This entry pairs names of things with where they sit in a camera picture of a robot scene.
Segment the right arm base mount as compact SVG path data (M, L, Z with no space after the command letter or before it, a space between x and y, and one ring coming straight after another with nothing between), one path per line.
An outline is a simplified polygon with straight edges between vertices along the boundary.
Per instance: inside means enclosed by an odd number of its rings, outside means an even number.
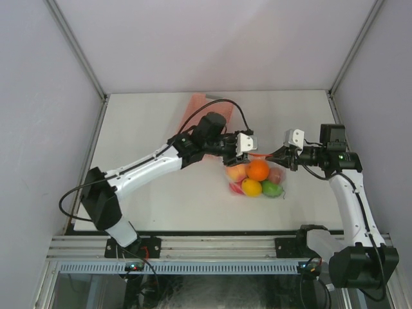
M306 258L310 254L307 252L302 241L295 237L276 238L274 240L276 257L282 259Z

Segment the clear zip top bag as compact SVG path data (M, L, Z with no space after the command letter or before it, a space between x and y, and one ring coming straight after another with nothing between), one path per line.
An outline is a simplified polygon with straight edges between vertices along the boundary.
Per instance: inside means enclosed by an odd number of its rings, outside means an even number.
M225 167L230 191L249 198L284 198L286 170L266 158L265 155L252 154L247 163Z

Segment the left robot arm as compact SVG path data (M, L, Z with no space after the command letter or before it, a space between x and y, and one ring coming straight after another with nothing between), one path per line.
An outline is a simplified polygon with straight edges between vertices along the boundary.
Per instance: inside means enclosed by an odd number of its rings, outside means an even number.
M90 169L80 201L95 228L113 238L126 257L138 255L140 236L122 214L121 201L141 186L200 162L206 155L220 157L227 167L247 162L247 153L255 146L253 130L227 133L226 126L223 115L209 112L198 124L182 129L140 160L110 171Z

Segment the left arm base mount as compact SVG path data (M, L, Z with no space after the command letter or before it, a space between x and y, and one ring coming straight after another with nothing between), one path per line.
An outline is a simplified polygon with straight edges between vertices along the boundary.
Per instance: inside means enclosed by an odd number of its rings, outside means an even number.
M162 240L157 237L140 238L130 244L124 250L114 238L109 238L106 242L105 258L133 258L138 256L144 259L160 257Z

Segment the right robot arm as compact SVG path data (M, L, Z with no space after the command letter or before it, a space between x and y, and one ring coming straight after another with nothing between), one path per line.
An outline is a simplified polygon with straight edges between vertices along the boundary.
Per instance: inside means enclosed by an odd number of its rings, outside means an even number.
M362 164L358 154L347 149L345 127L321 125L318 143L306 142L300 129L289 129L283 146L267 160L291 171L303 167L315 178L327 181L337 200L344 242L337 241L326 227L303 225L299 230L303 236L295 241L297 252L304 257L320 256L337 288L385 289L399 254L386 245L373 219Z

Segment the fake orange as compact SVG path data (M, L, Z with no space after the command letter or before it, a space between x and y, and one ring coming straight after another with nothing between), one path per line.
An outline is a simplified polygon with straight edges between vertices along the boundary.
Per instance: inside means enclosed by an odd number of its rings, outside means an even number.
M270 167L264 160L252 160L247 165L247 176L250 179L262 182L267 179L269 170Z

